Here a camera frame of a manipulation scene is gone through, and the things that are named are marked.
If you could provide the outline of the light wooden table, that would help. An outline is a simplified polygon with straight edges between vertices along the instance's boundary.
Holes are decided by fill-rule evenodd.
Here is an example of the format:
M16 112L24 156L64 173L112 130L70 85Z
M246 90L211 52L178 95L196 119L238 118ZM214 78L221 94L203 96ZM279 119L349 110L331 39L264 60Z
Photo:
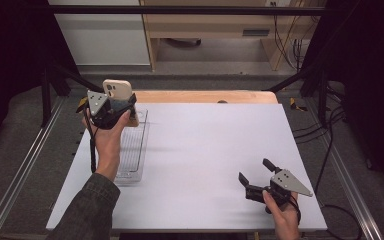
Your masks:
M277 104L277 97L270 91L248 90L139 90L135 92L138 103L256 103Z

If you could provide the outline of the white cabinet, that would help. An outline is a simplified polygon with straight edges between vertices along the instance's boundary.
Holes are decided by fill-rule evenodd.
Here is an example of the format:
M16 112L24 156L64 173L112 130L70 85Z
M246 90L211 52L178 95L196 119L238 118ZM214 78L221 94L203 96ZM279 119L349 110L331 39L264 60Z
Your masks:
M56 14L77 65L149 65L140 14Z

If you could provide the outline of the black frame strut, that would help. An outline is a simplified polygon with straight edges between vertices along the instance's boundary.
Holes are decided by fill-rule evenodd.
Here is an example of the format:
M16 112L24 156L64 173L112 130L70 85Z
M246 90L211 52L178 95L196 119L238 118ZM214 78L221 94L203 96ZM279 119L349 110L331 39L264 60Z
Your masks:
M302 69L298 73L292 75L286 80L268 88L269 92L277 93L278 91L284 89L285 87L291 85L292 83L297 82L298 80L303 80L304 83L301 86L300 94L303 97L311 97L315 91L318 91L318 109L317 109L317 118L321 125L326 128L326 103L327 103L327 77L323 67L318 63L312 63L305 69Z
M71 88L66 82L67 79L74 80L76 83L92 91L104 92L102 87L87 81L79 74L56 63L48 64L40 77L42 93L42 127L45 127L51 119L50 87L53 87L56 90L58 96L67 96L71 91Z

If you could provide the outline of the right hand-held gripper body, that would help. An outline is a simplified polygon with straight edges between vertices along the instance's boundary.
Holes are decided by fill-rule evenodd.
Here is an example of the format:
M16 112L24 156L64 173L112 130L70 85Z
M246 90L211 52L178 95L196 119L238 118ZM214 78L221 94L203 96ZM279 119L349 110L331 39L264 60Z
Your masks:
M265 203L263 191L267 191L278 207L282 207L287 203L296 207L297 204L291 201L293 192L308 197L313 196L313 193L287 169L275 170L275 174L270 178L269 185L264 187L251 185L247 179L244 179L244 188L246 199Z

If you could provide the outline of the aluminium rail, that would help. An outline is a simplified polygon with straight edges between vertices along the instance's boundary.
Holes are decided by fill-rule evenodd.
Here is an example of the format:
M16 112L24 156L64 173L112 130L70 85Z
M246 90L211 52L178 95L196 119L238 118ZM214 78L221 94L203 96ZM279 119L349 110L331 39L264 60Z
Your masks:
M55 99L49 116L45 116L45 123L38 129L35 139L29 145L29 149L26 151L19 166L16 168L16 172L11 175L11 182L8 184L5 193L0 198L0 230L17 200L31 169L38 159L66 101L66 97L57 97Z
M327 156L331 159L336 175L341 182L345 195L366 240L383 240L377 223L334 144L335 137L331 127L328 128L328 132L322 136L322 139L327 148Z

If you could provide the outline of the light wooden desk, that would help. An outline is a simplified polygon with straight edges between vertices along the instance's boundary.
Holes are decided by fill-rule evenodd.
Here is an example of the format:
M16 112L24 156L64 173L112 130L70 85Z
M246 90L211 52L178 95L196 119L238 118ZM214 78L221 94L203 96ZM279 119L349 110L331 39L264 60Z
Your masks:
M229 6L229 7L323 7L327 0L139 0L142 6ZM258 15L154 15L143 16L149 52L156 60L159 39L254 38L261 41L274 71L286 60L294 39L309 40L318 19L311 16ZM270 29L267 37L243 37L244 29Z

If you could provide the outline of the person's left hand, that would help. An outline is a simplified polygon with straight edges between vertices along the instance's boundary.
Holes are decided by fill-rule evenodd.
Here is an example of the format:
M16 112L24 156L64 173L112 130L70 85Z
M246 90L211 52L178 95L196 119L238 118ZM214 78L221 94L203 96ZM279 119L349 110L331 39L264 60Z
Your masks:
M98 163L96 173L110 181L114 181L120 165L121 134L127 126L130 111L124 112L116 125L109 130L101 130L91 126L94 133L95 147L98 152Z

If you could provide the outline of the cream patterned phone case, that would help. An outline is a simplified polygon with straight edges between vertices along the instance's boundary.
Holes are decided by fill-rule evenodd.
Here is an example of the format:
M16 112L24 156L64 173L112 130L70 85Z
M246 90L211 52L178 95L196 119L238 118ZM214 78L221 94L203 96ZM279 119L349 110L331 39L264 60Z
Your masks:
M109 113L115 121L129 109L128 99L134 93L132 86L127 80L106 79L103 81L103 89L109 97L110 107ZM135 115L130 113L128 127L137 127L139 119L137 112Z

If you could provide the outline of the grey desk label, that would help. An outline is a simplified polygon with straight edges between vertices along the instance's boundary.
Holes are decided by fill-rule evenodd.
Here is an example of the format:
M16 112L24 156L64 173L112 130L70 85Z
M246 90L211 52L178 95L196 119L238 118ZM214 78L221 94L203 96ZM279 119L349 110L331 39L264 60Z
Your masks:
M270 29L244 29L243 37L267 37L270 34Z

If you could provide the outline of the person's right hand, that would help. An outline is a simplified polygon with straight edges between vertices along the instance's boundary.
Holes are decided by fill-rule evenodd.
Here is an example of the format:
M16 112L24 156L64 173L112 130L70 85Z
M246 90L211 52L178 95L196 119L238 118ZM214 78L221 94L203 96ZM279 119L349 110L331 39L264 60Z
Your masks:
M280 209L271 194L266 190L263 191L263 200L271 211L275 223L276 238L278 240L299 240L300 232L296 209L290 204Z

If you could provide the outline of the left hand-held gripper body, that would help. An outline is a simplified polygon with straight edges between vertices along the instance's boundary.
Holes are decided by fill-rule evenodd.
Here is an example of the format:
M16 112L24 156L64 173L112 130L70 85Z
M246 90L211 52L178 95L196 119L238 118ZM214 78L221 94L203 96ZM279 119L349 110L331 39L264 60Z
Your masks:
M111 109L109 97L105 93L89 90L87 100L93 125L100 129L112 129L118 121L115 121L109 113Z

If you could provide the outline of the clear plastic packaging tray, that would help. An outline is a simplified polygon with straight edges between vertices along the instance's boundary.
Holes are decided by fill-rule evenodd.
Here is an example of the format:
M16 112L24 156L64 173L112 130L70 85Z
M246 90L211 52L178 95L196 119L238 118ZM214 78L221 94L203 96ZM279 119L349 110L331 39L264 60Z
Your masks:
M119 186L141 181L148 139L148 110L138 111L139 126L126 127L121 136L121 162L115 177Z

